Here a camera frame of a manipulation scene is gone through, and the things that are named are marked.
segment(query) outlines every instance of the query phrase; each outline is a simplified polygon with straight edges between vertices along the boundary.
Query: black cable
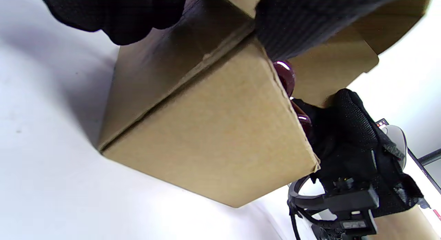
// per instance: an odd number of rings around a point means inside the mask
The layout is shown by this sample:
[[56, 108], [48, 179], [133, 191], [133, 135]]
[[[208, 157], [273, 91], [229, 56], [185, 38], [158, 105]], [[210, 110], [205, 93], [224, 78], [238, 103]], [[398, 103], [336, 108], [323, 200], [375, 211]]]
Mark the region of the black cable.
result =
[[300, 240], [299, 230], [297, 229], [297, 223], [296, 223], [296, 214], [292, 213], [290, 210], [289, 215], [291, 216], [291, 224], [293, 225], [293, 230], [294, 230], [294, 235], [296, 236], [296, 240]]

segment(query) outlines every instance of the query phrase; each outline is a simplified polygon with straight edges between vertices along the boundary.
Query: cardboard box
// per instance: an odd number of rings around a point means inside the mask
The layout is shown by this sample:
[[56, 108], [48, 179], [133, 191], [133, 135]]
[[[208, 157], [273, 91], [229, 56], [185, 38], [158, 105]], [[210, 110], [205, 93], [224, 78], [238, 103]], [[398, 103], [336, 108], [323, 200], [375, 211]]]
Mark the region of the cardboard box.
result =
[[[105, 157], [232, 207], [319, 168], [253, 37], [257, 1], [187, 0], [177, 25], [121, 47], [99, 143]], [[411, 12], [400, 6], [416, 1]], [[321, 105], [368, 72], [427, 1], [394, 2], [293, 58], [294, 96]]]

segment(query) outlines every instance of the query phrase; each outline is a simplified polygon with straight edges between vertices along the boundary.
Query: black glove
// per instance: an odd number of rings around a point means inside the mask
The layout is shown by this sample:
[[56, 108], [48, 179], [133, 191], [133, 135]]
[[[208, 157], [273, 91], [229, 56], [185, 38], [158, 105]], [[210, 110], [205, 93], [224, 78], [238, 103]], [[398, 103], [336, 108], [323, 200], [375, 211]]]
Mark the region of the black glove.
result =
[[151, 29], [176, 24], [185, 0], [43, 0], [60, 22], [80, 30], [103, 30], [115, 44], [131, 44]]
[[318, 178], [327, 193], [339, 178], [369, 182], [380, 200], [380, 207], [372, 210], [374, 217], [409, 210], [423, 198], [398, 163], [404, 154], [375, 124], [355, 92], [338, 91], [327, 108], [293, 100], [311, 119], [308, 140], [321, 161], [311, 178]]

